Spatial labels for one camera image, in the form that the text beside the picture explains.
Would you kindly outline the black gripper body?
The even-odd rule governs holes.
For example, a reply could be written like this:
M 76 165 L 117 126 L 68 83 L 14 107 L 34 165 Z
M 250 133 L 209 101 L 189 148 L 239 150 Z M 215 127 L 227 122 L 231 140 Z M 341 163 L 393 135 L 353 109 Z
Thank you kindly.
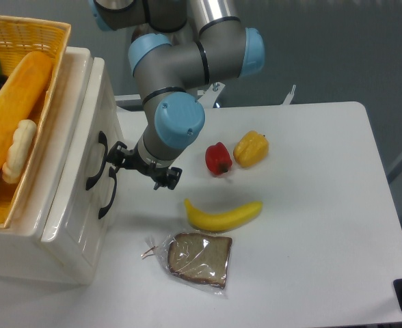
M 135 169 L 139 173 L 152 178 L 155 170 L 170 168 L 169 161 L 158 159 L 150 153 L 143 136 L 140 137 L 135 147 L 129 151 L 128 169 Z

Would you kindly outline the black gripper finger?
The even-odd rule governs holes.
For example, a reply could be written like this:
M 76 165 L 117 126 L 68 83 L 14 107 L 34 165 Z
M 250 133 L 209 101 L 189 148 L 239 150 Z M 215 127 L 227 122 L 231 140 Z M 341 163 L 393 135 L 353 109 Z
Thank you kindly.
M 152 179 L 155 182 L 154 190 L 161 187 L 174 190 L 180 180 L 183 170 L 179 167 L 157 169 L 153 172 Z
M 128 169 L 128 159 L 129 159 L 130 151 L 127 149 L 127 146 L 122 141 L 117 141 L 108 151 L 106 156 L 106 162 L 110 163 L 116 171 L 119 169 Z

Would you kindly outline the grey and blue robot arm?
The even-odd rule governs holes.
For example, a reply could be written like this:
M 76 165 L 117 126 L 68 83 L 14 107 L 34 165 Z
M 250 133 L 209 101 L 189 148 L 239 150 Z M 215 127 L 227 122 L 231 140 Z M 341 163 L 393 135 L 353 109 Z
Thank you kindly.
M 102 30 L 150 28 L 128 50 L 148 124 L 132 150 L 118 142 L 107 161 L 174 189 L 182 171 L 173 163 L 205 122 L 192 91 L 260 72 L 263 38 L 242 25 L 233 1 L 91 1 L 90 7 Z

